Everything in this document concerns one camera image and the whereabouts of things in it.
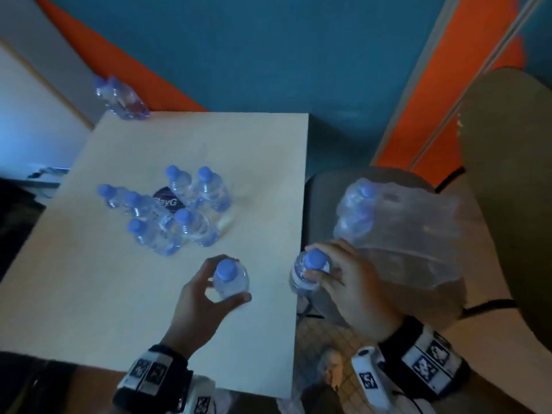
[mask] shoe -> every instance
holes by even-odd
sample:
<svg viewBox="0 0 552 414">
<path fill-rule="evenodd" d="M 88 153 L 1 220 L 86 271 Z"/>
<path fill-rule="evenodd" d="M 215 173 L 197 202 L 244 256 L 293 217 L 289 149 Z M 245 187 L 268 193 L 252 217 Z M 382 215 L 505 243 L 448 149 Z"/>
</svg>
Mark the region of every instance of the shoe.
<svg viewBox="0 0 552 414">
<path fill-rule="evenodd" d="M 327 348 L 322 352 L 318 362 L 319 379 L 327 383 L 337 392 L 343 382 L 343 356 L 335 348 Z"/>
</svg>

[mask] person's right hand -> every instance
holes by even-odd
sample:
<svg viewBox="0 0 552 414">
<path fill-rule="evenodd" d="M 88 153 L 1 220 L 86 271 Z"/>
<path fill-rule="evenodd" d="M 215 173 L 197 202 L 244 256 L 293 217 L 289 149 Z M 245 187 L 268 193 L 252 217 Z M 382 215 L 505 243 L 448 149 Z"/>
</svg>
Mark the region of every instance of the person's right hand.
<svg viewBox="0 0 552 414">
<path fill-rule="evenodd" d="M 404 315 L 383 296 L 377 272 L 367 258 L 344 239 L 316 243 L 305 249 L 313 248 L 326 253 L 334 267 L 331 274 L 307 270 L 305 277 L 328 291 L 351 327 L 377 342 L 397 331 Z"/>
</svg>

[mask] orange stripe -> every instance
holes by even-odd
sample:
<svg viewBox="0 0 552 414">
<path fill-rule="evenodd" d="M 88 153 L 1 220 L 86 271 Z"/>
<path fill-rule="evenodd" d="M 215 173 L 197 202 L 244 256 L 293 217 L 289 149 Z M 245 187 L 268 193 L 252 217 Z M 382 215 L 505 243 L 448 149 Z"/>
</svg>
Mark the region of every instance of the orange stripe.
<svg viewBox="0 0 552 414">
<path fill-rule="evenodd" d="M 130 84 L 151 110 L 206 110 L 50 0 L 35 1 L 94 73 Z"/>
<path fill-rule="evenodd" d="M 517 15 L 517 0 L 461 0 L 377 165 L 406 169 Z"/>
<path fill-rule="evenodd" d="M 525 65 L 523 42 L 521 36 L 518 36 L 508 44 L 492 68 L 524 68 Z M 448 122 L 413 169 L 433 185 L 438 185 L 462 165 L 457 120 L 458 116 L 455 116 Z"/>
</svg>

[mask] black wristband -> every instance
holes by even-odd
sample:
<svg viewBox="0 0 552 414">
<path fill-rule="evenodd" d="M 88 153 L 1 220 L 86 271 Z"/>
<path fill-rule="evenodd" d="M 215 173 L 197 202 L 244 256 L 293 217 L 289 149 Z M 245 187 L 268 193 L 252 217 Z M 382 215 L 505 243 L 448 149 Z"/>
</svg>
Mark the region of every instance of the black wristband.
<svg viewBox="0 0 552 414">
<path fill-rule="evenodd" d="M 185 402 L 193 372 L 173 349 L 156 344 L 131 366 L 119 383 L 113 404 L 133 414 L 178 412 Z"/>
<path fill-rule="evenodd" d="M 410 398 L 438 400 L 459 389 L 471 372 L 445 338 L 412 316 L 379 348 L 383 372 Z"/>
</svg>

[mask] white board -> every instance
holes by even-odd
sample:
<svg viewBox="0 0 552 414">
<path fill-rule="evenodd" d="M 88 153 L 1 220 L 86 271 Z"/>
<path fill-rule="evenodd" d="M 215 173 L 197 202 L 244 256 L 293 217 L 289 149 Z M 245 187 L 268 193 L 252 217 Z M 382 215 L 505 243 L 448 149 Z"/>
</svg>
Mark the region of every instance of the white board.
<svg viewBox="0 0 552 414">
<path fill-rule="evenodd" d="M 224 320 L 190 368 L 221 388 L 289 397 L 308 115 L 106 114 L 0 284 L 0 349 L 126 370 L 167 327 L 181 287 L 203 260 L 239 258 L 253 300 Z M 211 166 L 235 206 L 211 248 L 161 257 L 134 243 L 128 216 L 108 209 L 100 183 L 153 194 L 164 169 Z"/>
</svg>

